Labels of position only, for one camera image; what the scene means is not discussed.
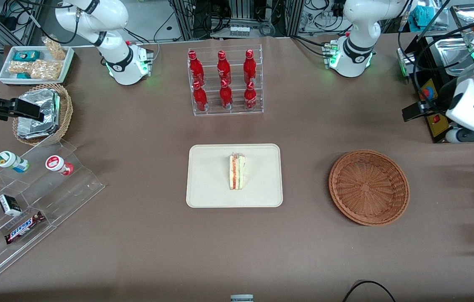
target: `coca-cola bottle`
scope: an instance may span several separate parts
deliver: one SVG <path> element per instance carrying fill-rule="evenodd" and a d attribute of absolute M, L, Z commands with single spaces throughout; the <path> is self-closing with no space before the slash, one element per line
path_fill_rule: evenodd
<path fill-rule="evenodd" d="M 189 51 L 189 59 L 192 78 L 194 81 L 200 82 L 201 86 L 205 85 L 205 73 L 203 71 L 203 65 L 200 60 L 198 60 L 194 50 Z"/>
<path fill-rule="evenodd" d="M 222 107 L 226 110 L 233 108 L 233 93 L 229 88 L 228 80 L 224 79 L 220 81 L 220 99 L 222 100 Z"/>
<path fill-rule="evenodd" d="M 256 90 L 254 89 L 254 83 L 248 82 L 246 90 L 244 92 L 244 107 L 246 110 L 253 110 L 256 108 Z"/>
<path fill-rule="evenodd" d="M 256 61 L 254 60 L 254 51 L 246 51 L 246 60 L 244 61 L 244 83 L 256 82 Z"/>
<path fill-rule="evenodd" d="M 207 102 L 207 94 L 205 94 L 205 90 L 203 90 L 200 81 L 194 81 L 192 84 L 194 87 L 194 101 L 196 102 L 196 108 L 199 111 L 208 111 L 209 103 Z"/>
<path fill-rule="evenodd" d="M 218 52 L 218 75 L 220 76 L 221 80 L 227 80 L 228 85 L 231 85 L 231 68 L 229 67 L 229 62 L 225 58 L 225 51 L 220 50 Z"/>

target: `brown basket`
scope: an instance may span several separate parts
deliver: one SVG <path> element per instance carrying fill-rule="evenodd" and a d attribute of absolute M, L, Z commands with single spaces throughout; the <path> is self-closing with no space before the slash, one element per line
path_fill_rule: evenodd
<path fill-rule="evenodd" d="M 73 115 L 73 104 L 71 102 L 71 98 L 67 93 L 67 90 L 60 84 L 42 84 L 38 85 L 30 91 L 40 90 L 40 89 L 54 89 L 58 94 L 60 94 L 60 128 L 53 134 L 54 137 L 57 139 L 61 139 L 67 132 L 69 128 L 69 124 L 71 122 L 71 116 Z M 17 135 L 17 126 L 18 126 L 18 119 L 13 119 L 13 135 L 15 138 L 20 141 L 21 143 L 26 143 L 31 146 L 35 146 L 40 143 L 42 140 L 46 139 L 47 137 L 37 138 L 37 139 L 29 139 L 24 140 Z"/>
<path fill-rule="evenodd" d="M 373 150 L 356 150 L 340 157 L 330 171 L 329 190 L 343 214 L 366 226 L 399 219 L 410 199 L 401 168 Z"/>

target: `clear acrylic stand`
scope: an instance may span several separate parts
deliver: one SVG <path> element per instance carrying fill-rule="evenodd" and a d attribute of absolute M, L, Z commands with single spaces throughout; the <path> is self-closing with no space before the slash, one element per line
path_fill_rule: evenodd
<path fill-rule="evenodd" d="M 26 172 L 0 171 L 0 195 L 14 197 L 23 210 L 19 216 L 12 217 L 5 215 L 0 206 L 0 273 L 104 188 L 97 176 L 82 166 L 74 154 L 75 149 L 65 140 L 51 136 L 21 155 L 30 163 Z M 49 171 L 45 161 L 51 155 L 59 155 L 72 163 L 73 173 L 64 176 Z M 46 219 L 7 245 L 4 236 L 39 211 Z"/>
<path fill-rule="evenodd" d="M 254 51 L 254 60 L 256 60 L 256 82 L 255 89 L 257 93 L 256 108 L 253 111 L 246 110 L 244 107 L 244 92 L 246 83 L 244 83 L 244 60 L 246 59 L 246 50 Z M 194 80 L 190 71 L 190 59 L 187 69 L 189 71 L 190 96 L 192 98 L 192 109 L 195 116 L 206 115 L 234 115 L 234 114 L 253 114 L 263 113 L 265 111 L 265 99 L 263 98 L 263 50 L 261 44 L 245 46 L 218 46 L 218 47 L 198 47 L 189 48 L 196 51 L 198 59 L 203 65 L 206 83 L 203 87 L 207 94 L 209 103 L 208 111 L 199 111 L 194 102 Z M 231 91 L 233 92 L 233 108 L 226 110 L 222 107 L 220 99 L 220 77 L 218 76 L 218 52 L 225 51 L 231 67 Z"/>

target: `white tray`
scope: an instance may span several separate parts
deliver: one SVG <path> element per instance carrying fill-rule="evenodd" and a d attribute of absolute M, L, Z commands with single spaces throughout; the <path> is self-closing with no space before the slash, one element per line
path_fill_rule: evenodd
<path fill-rule="evenodd" d="M 69 70 L 69 67 L 71 65 L 71 61 L 73 60 L 73 55 L 75 53 L 72 47 L 63 46 L 63 48 L 64 48 L 64 51 L 66 52 L 66 58 L 63 61 L 61 61 L 64 63 L 64 66 L 62 67 L 62 71 L 60 72 L 60 76 L 58 77 L 58 80 L 49 81 L 49 80 L 42 80 L 40 78 L 17 78 L 16 74 L 9 73 L 8 72 L 9 63 L 13 60 L 13 57 L 16 52 L 22 52 L 26 50 L 39 50 L 40 59 L 55 61 L 53 57 L 51 56 L 51 53 L 47 50 L 46 46 L 13 46 L 9 50 L 8 56 L 6 57 L 2 70 L 0 71 L 0 81 L 3 82 L 4 84 L 9 84 L 9 85 L 39 85 L 39 84 L 63 83 L 66 78 L 67 71 Z"/>
<path fill-rule="evenodd" d="M 242 190 L 229 189 L 229 156 L 233 152 L 246 156 Z M 275 208 L 282 202 L 277 145 L 195 145 L 190 148 L 186 203 L 191 208 Z"/>

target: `brown tablecloth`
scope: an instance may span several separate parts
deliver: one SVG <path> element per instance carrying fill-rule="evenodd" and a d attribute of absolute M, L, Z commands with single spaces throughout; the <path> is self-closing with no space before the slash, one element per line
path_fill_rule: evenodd
<path fill-rule="evenodd" d="M 340 301 L 359 279 L 399 301 L 474 301 L 474 143 L 433 145 L 422 119 L 403 122 L 415 95 L 395 38 L 381 37 L 358 78 L 291 39 L 164 44 L 153 76 L 133 86 L 117 84 L 95 48 L 77 48 L 65 139 L 108 186 L 0 275 L 0 301 Z M 264 115 L 194 117 L 187 48 L 257 42 Z M 0 84 L 0 97 L 27 90 Z M 189 208 L 189 149 L 215 143 L 277 144 L 283 204 Z M 5 149 L 28 149 L 11 122 L 0 122 Z M 327 174 L 354 149 L 406 173 L 411 201 L 395 223 L 357 225 L 330 199 Z M 351 300 L 388 296 L 363 285 Z"/>

